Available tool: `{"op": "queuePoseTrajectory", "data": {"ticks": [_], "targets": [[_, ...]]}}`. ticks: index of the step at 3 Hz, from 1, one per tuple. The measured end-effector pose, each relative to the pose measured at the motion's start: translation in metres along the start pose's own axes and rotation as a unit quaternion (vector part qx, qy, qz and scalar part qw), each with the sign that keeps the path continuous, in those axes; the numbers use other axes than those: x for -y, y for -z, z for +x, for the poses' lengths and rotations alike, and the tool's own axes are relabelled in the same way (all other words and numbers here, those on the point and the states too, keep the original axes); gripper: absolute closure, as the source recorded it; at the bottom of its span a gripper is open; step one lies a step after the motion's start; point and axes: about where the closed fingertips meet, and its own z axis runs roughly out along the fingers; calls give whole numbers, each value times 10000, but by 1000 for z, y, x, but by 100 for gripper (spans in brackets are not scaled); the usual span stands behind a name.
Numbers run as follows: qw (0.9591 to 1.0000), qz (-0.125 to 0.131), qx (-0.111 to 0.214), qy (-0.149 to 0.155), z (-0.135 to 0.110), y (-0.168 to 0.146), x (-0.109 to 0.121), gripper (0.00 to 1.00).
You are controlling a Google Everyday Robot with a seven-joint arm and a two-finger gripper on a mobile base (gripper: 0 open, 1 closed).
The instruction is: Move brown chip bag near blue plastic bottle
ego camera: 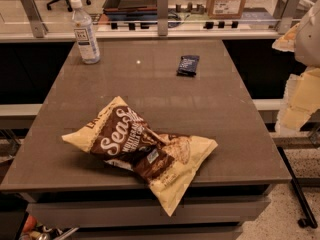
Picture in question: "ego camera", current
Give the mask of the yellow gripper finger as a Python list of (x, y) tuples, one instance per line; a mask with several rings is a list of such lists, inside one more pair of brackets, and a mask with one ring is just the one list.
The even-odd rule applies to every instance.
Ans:
[(275, 131), (294, 135), (320, 109), (320, 68), (307, 67), (301, 75), (291, 74), (286, 82)]
[(272, 48), (282, 52), (294, 52), (298, 27), (299, 23), (291, 27), (283, 36), (276, 39), (272, 44)]

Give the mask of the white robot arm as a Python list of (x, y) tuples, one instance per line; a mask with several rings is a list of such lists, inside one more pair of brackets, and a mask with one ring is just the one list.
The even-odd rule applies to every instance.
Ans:
[(295, 135), (320, 109), (320, 0), (272, 48), (293, 52), (306, 66), (300, 75), (289, 76), (275, 126), (278, 134)]

